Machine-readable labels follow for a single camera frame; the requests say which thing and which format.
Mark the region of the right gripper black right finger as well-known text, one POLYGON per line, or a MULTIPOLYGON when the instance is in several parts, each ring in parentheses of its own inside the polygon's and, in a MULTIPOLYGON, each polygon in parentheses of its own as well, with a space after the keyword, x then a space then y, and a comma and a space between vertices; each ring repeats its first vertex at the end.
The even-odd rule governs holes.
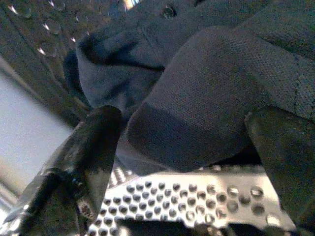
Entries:
POLYGON ((315 123, 276 107, 244 123, 281 207, 299 232, 315 236, 315 123))

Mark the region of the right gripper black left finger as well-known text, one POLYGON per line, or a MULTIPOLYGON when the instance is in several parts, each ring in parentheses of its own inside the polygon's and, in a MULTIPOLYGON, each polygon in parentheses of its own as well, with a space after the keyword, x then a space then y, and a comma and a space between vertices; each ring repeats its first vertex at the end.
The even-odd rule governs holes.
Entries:
POLYGON ((4 236, 85 236, 98 217, 121 132, 121 111, 91 111, 26 186, 4 236))

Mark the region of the black garment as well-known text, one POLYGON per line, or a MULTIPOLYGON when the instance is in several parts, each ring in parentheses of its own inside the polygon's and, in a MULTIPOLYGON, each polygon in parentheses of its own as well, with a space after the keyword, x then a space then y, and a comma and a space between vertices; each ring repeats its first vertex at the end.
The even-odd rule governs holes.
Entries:
POLYGON ((315 121, 315 0, 142 0, 79 40, 64 72, 91 107, 122 112, 127 168, 189 172, 246 148, 249 112, 315 121))

